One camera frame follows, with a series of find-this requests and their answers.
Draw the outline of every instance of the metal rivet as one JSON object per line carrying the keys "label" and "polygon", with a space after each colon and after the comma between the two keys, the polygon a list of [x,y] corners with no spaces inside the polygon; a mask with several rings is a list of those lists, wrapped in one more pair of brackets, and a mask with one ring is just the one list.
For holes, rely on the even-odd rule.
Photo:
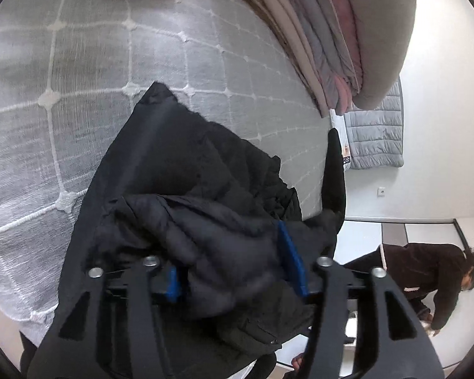
{"label": "metal rivet", "polygon": [[158,265],[158,258],[155,256],[145,257],[143,260],[144,266],[156,266]]}
{"label": "metal rivet", "polygon": [[316,259],[316,263],[318,264],[318,266],[327,267],[332,266],[334,261],[332,261],[329,257],[319,257],[318,259]]}
{"label": "metal rivet", "polygon": [[90,278],[100,278],[104,274],[102,268],[91,268],[88,272]]}
{"label": "metal rivet", "polygon": [[383,268],[373,268],[371,272],[376,278],[384,278],[386,276],[386,271]]}

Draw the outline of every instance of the beige pillow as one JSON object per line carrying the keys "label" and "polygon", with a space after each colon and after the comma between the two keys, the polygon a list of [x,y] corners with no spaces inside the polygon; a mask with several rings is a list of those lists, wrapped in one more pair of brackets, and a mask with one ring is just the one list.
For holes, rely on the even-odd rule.
{"label": "beige pillow", "polygon": [[358,108],[372,110],[397,81],[415,22],[416,0],[349,0],[362,58]]}

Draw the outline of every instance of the gray quilted cushion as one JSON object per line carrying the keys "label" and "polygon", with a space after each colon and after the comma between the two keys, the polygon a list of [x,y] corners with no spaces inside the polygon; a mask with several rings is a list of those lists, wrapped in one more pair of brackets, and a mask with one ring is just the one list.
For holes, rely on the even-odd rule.
{"label": "gray quilted cushion", "polygon": [[0,302],[40,343],[92,175],[154,80],[283,161],[319,208],[322,120],[243,0],[4,0],[0,6]]}

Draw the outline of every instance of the dark hair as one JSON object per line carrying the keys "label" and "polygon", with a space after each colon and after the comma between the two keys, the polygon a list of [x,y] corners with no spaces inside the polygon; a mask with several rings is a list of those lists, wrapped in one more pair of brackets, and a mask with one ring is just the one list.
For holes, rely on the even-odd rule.
{"label": "dark hair", "polygon": [[[474,267],[474,248],[469,248],[464,251],[465,257],[466,257],[466,272],[469,272],[471,267]],[[474,269],[470,272],[471,276],[471,287],[469,288],[469,291],[474,289]]]}

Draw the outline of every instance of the screw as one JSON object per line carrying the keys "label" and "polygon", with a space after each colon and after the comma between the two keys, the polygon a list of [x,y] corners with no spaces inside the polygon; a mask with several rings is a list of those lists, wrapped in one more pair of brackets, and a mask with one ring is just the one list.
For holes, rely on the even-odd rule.
{"label": "screw", "polygon": [[373,268],[371,272],[376,278],[384,278],[386,276],[386,271],[383,268]]}
{"label": "screw", "polygon": [[329,257],[319,257],[318,259],[316,259],[316,263],[318,264],[318,266],[327,267],[331,266],[334,261],[332,261]]}
{"label": "screw", "polygon": [[143,264],[144,266],[157,266],[158,258],[153,255],[145,257],[143,260]]}
{"label": "screw", "polygon": [[102,268],[91,268],[88,272],[90,278],[100,278],[104,274]]}

